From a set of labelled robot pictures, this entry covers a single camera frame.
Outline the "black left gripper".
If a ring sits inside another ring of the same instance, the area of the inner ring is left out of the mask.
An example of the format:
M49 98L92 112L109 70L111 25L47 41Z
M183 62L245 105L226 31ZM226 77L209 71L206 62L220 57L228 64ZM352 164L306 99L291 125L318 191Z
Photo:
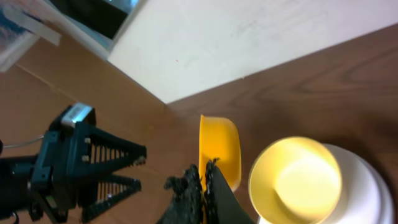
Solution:
M87 123L79 122L74 128L63 126L61 118L72 106L58 115L38 138L42 142L38 154L1 159L1 219L13 217L18 222L18 212L27 211L34 222L43 215L53 223L67 221L69 210L76 206L76 192L66 177L73 133L74 179L105 177L78 191L83 223L93 221L141 191L138 179L110 174L145 163L147 148Z

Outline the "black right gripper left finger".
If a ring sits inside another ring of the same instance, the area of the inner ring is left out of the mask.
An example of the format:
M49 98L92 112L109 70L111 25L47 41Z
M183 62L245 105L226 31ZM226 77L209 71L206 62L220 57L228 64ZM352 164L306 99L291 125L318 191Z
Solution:
M200 224L203 221L201 178L194 164L183 177L168 177L164 189L172 189L171 202L156 224Z

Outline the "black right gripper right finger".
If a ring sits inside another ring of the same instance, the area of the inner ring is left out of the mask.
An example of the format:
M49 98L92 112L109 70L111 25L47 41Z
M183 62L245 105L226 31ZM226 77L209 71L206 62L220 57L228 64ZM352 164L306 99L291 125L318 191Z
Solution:
M221 170L216 165L219 158L206 165L205 214L209 224L254 224L230 189Z

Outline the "yellow measuring scoop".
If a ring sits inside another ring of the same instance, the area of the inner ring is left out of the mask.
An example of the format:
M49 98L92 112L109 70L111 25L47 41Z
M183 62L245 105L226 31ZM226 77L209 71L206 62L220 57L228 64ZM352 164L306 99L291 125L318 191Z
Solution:
M216 159L230 189L235 192L241 183L242 159L239 134L235 124L228 118L200 117L198 171L201 185L205 184L206 165Z

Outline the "pale yellow bowl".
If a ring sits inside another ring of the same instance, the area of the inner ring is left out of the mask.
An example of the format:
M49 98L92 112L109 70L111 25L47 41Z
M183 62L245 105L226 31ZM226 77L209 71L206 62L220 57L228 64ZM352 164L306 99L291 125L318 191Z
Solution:
M248 190L255 211L269 223L321 223L337 206L343 180L335 156L323 144L295 136L259 154Z

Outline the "white digital kitchen scale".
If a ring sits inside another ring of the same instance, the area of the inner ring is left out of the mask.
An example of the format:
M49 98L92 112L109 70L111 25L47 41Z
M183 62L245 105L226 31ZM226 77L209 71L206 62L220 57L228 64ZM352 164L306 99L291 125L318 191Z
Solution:
M356 154L323 145L340 166L343 191L331 216L321 223L393 223L394 205L378 173Z

